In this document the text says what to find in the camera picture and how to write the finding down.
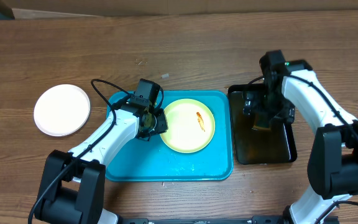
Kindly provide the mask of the green orange sponge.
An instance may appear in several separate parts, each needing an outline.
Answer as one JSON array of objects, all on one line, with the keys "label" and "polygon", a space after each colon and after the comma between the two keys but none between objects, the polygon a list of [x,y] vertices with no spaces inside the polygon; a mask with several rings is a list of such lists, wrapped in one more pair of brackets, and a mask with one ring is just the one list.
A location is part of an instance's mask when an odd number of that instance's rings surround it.
[{"label": "green orange sponge", "polygon": [[270,130],[270,121],[264,120],[264,119],[255,119],[253,124],[254,129],[258,130]]}]

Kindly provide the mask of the yellow plate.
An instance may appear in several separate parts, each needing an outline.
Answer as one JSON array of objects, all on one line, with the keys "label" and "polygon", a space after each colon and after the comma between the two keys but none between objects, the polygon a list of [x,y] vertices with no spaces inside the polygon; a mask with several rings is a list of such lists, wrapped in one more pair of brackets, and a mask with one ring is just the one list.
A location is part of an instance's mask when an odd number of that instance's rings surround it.
[{"label": "yellow plate", "polygon": [[194,99],[180,99],[164,109],[168,129],[160,136],[176,152],[194,153],[204,149],[215,132],[215,118],[211,110]]}]

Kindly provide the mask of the white plate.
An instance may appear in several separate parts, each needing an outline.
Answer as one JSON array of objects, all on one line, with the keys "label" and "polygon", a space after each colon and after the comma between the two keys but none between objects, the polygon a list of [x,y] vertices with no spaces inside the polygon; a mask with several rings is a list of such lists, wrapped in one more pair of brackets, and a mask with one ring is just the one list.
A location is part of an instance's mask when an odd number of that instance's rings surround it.
[{"label": "white plate", "polygon": [[34,122],[41,132],[55,137],[81,129],[91,111],[88,95],[80,87],[61,84],[45,91],[34,107]]}]

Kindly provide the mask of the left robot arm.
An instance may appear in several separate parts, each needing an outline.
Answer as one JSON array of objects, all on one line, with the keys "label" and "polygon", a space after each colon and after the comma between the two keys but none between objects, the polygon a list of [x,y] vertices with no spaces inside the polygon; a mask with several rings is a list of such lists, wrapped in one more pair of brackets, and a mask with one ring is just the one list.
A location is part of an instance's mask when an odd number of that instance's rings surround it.
[{"label": "left robot arm", "polygon": [[106,167],[130,140],[150,139],[168,129],[156,100],[144,93],[127,95],[111,104],[105,122],[80,145],[52,151],[28,222],[119,223],[119,216],[103,207]]}]

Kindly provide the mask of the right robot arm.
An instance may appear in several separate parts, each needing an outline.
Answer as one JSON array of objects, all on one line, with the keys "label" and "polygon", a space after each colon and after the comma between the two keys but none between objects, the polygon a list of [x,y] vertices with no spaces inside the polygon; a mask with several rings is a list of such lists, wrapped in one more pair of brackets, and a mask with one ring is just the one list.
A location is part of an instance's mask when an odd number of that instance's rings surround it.
[{"label": "right robot arm", "polygon": [[260,59],[262,93],[246,88],[243,112],[255,129],[292,123],[298,110],[314,132],[308,161],[309,187],[288,206],[281,223],[324,223],[340,204],[358,206],[358,120],[327,93],[305,60]]}]

